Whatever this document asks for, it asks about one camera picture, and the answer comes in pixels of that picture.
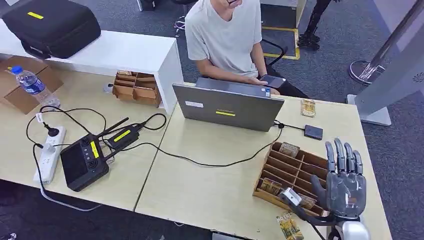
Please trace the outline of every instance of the black carrying case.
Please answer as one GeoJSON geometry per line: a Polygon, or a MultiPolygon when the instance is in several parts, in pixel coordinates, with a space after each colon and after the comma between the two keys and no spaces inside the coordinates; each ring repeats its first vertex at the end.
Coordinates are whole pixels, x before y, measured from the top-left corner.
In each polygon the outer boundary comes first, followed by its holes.
{"type": "Polygon", "coordinates": [[[3,21],[39,59],[67,59],[101,34],[93,12],[69,0],[32,0],[4,14],[3,21]]]}

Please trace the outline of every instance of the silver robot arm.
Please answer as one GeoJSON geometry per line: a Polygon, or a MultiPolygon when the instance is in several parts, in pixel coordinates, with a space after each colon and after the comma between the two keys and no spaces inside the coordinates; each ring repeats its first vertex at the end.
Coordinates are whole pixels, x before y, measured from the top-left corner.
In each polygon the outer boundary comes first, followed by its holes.
{"type": "MultiPolygon", "coordinates": [[[[338,237],[339,240],[370,240],[367,228],[360,221],[360,214],[366,204],[366,180],[362,175],[363,164],[358,151],[352,150],[349,143],[344,144],[336,138],[334,140],[336,159],[334,158],[333,146],[330,142],[325,143],[328,159],[328,174],[326,189],[324,189],[317,176],[311,176],[314,193],[318,197],[319,205],[329,215],[325,217],[313,217],[308,215],[299,206],[301,198],[291,188],[287,188],[279,194],[279,197],[299,216],[300,219],[315,226],[331,226],[328,240],[338,237]]],[[[321,239],[324,237],[316,230],[321,239]]]]}

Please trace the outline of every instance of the yellow tag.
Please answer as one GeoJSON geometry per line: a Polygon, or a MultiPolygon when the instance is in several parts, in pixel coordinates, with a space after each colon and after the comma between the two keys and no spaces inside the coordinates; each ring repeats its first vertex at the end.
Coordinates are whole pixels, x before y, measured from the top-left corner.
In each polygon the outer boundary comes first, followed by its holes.
{"type": "Polygon", "coordinates": [[[44,17],[41,15],[38,15],[37,13],[33,13],[32,11],[28,12],[28,15],[36,18],[36,19],[43,19],[44,17]]]}
{"type": "Polygon", "coordinates": [[[113,141],[116,143],[118,142],[121,138],[125,137],[126,135],[128,135],[131,131],[130,130],[126,130],[124,133],[122,133],[121,135],[119,135],[118,137],[116,137],[113,141]]]}
{"type": "Polygon", "coordinates": [[[93,150],[94,158],[98,158],[99,153],[97,152],[96,144],[94,143],[94,141],[91,142],[91,149],[93,150]]]}
{"type": "Polygon", "coordinates": [[[228,113],[228,112],[223,112],[223,111],[216,111],[215,113],[221,114],[221,115],[226,115],[226,116],[232,116],[232,117],[236,116],[234,113],[228,113]]]}

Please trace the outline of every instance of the white power strip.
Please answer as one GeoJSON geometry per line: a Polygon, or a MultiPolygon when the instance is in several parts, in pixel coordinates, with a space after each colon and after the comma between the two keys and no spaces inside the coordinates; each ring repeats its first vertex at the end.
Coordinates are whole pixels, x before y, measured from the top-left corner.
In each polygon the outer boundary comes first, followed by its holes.
{"type": "MultiPolygon", "coordinates": [[[[55,129],[59,130],[59,134],[56,136],[47,136],[45,140],[46,144],[52,146],[64,143],[66,129],[63,126],[57,126],[55,129]]],[[[41,157],[38,159],[38,165],[40,167],[41,179],[44,184],[49,184],[55,176],[56,165],[58,164],[59,155],[61,154],[62,146],[55,146],[54,152],[48,152],[47,150],[41,151],[41,157]]],[[[34,181],[39,183],[39,172],[35,169],[34,181]]]]}

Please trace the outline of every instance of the bottle cap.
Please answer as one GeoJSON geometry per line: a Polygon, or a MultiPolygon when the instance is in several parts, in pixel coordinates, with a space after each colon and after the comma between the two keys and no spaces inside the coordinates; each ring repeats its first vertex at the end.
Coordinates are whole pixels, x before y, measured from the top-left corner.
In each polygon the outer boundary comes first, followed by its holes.
{"type": "Polygon", "coordinates": [[[23,69],[21,66],[13,66],[10,70],[13,74],[20,74],[22,73],[23,69]]]}

